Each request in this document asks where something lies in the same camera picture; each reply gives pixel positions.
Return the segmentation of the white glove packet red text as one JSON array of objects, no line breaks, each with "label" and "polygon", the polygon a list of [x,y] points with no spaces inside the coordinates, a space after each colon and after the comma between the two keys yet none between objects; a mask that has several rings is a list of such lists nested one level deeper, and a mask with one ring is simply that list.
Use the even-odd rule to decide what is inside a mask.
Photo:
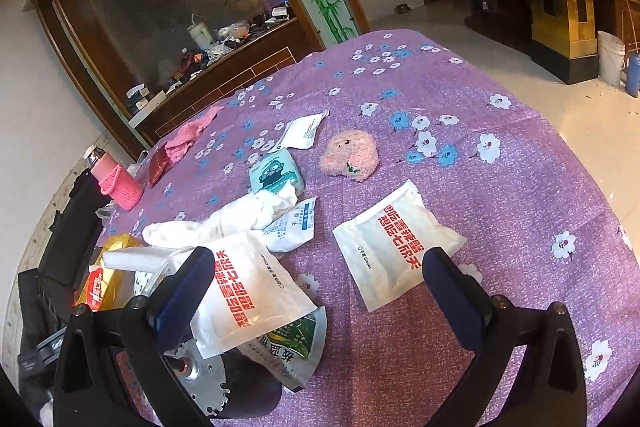
[{"label": "white glove packet red text", "polygon": [[433,247],[449,256],[466,238],[441,225],[412,181],[333,230],[367,310],[391,303],[423,281],[422,260]]}]

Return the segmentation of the white towel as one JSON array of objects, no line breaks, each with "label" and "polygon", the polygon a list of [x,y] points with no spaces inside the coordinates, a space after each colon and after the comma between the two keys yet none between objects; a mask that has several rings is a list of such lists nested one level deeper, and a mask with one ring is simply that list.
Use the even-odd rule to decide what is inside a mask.
[{"label": "white towel", "polygon": [[143,229],[142,239],[146,245],[160,248],[205,246],[234,233],[262,230],[296,204],[295,187],[288,181],[278,193],[260,190],[232,200],[204,221],[152,223]]}]

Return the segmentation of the gold storage box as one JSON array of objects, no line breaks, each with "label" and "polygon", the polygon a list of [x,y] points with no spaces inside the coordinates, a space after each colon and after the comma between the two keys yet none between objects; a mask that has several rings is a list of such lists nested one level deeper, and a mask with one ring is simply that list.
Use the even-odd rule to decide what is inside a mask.
[{"label": "gold storage box", "polygon": [[92,311],[107,311],[118,308],[118,292],[124,287],[126,272],[107,268],[104,256],[107,251],[119,251],[127,247],[138,247],[142,243],[130,234],[109,237],[100,249],[96,261],[89,265],[88,275],[79,291],[74,305],[87,305]]}]

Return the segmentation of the black bag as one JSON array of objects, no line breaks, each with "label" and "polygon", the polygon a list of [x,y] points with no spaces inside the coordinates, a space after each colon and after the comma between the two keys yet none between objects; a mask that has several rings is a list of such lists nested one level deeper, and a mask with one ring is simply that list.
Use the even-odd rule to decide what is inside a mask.
[{"label": "black bag", "polygon": [[23,352],[34,350],[66,325],[103,229],[96,210],[106,204],[98,181],[84,170],[75,179],[65,208],[54,214],[39,265],[18,274]]}]

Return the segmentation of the green white snack bag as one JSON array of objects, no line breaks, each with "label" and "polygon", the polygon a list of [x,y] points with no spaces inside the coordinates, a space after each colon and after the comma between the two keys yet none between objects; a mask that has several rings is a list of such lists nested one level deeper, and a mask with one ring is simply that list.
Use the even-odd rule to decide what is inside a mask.
[{"label": "green white snack bag", "polygon": [[320,307],[280,329],[238,347],[290,392],[304,389],[314,376],[326,345],[326,308]]}]

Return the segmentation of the pink bottle knitted sleeve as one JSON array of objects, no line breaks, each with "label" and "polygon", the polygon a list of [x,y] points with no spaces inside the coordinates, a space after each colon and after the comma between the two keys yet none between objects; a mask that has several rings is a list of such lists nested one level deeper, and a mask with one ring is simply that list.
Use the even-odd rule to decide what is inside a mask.
[{"label": "pink bottle knitted sleeve", "polygon": [[103,148],[92,144],[84,153],[90,173],[99,183],[101,194],[108,196],[119,208],[129,211],[140,202],[142,185]]}]

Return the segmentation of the red satin pouch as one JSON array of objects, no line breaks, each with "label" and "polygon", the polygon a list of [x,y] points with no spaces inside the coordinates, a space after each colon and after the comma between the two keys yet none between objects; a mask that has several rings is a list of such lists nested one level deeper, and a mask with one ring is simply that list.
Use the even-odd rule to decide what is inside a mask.
[{"label": "red satin pouch", "polygon": [[172,167],[166,148],[162,145],[151,157],[148,170],[148,185],[154,187]]}]

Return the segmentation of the blue white wipe packet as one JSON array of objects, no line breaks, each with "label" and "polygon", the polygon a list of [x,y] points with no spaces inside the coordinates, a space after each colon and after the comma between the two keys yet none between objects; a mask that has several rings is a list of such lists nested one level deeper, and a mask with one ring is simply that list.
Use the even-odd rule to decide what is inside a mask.
[{"label": "blue white wipe packet", "polygon": [[308,198],[262,230],[262,239],[271,254],[295,251],[314,238],[314,210],[317,199]]}]

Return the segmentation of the pink cloth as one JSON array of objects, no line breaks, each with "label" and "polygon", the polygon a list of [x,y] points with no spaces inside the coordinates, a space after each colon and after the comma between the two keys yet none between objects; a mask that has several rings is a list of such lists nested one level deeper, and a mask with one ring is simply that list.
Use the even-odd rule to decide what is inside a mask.
[{"label": "pink cloth", "polygon": [[169,165],[176,165],[186,156],[194,142],[223,109],[218,105],[209,106],[198,118],[189,120],[178,129],[176,135],[168,140],[164,146]]}]

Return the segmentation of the teal tissue pack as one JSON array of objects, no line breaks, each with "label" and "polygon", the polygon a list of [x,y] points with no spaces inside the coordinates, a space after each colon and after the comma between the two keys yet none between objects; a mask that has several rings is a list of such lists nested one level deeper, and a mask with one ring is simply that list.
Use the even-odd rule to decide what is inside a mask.
[{"label": "teal tissue pack", "polygon": [[286,148],[270,153],[250,168],[250,189],[277,194],[290,182],[297,196],[305,192],[305,182],[296,162]]}]

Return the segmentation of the purple floral tablecloth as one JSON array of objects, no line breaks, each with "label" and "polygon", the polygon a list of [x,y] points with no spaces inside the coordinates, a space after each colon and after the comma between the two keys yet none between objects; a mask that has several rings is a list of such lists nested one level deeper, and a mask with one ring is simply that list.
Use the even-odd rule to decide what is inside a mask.
[{"label": "purple floral tablecloth", "polygon": [[[489,294],[544,309],[561,301],[597,425],[639,364],[639,267],[596,181],[533,109],[418,32],[375,31],[311,54],[236,90],[189,153],[105,236],[201,221],[250,188],[248,170],[285,125],[324,110],[316,144],[294,160],[317,199],[316,234],[283,258],[328,312],[328,343],[308,386],[286,393],[265,426],[422,426],[457,384],[462,350],[431,293],[416,286],[367,310],[333,230],[410,180],[428,210],[466,238],[454,260]],[[373,136],[366,181],[319,160],[347,130]]]}]

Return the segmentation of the pink fluffy plush toy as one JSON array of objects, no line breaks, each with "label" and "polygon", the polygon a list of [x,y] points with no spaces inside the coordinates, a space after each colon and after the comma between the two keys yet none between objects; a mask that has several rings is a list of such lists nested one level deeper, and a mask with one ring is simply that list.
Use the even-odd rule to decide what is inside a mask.
[{"label": "pink fluffy plush toy", "polygon": [[328,176],[344,176],[363,182],[372,176],[379,162],[373,136],[362,130],[347,130],[329,139],[319,165]]}]

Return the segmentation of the small white sachet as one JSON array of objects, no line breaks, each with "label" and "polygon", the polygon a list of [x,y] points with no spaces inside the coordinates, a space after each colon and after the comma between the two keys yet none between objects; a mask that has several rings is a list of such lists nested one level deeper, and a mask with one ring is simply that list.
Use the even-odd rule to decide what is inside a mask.
[{"label": "small white sachet", "polygon": [[309,150],[314,146],[320,124],[328,115],[329,112],[324,110],[322,113],[299,117],[290,121],[276,145],[277,149],[296,148],[296,150]]}]

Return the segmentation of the blue thermos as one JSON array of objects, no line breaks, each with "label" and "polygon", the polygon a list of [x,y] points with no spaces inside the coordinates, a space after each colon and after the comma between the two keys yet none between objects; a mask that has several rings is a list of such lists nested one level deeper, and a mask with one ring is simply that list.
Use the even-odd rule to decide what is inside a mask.
[{"label": "blue thermos", "polygon": [[633,98],[638,98],[640,92],[640,55],[631,53],[628,57],[626,92]]}]

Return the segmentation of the white plastic bucket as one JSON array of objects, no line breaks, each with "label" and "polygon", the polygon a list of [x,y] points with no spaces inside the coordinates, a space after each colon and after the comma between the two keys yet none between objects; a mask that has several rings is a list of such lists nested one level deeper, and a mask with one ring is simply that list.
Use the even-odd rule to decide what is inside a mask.
[{"label": "white plastic bucket", "polygon": [[609,32],[598,31],[598,77],[609,86],[617,87],[625,67],[625,45]]}]

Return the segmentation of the wooden sideboard cabinet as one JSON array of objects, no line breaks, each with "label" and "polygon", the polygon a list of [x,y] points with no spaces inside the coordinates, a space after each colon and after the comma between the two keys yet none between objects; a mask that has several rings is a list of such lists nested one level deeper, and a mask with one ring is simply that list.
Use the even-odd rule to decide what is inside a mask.
[{"label": "wooden sideboard cabinet", "polygon": [[154,144],[210,104],[323,49],[324,45],[309,38],[303,24],[294,18],[225,55],[168,94],[137,125],[137,132]]}]

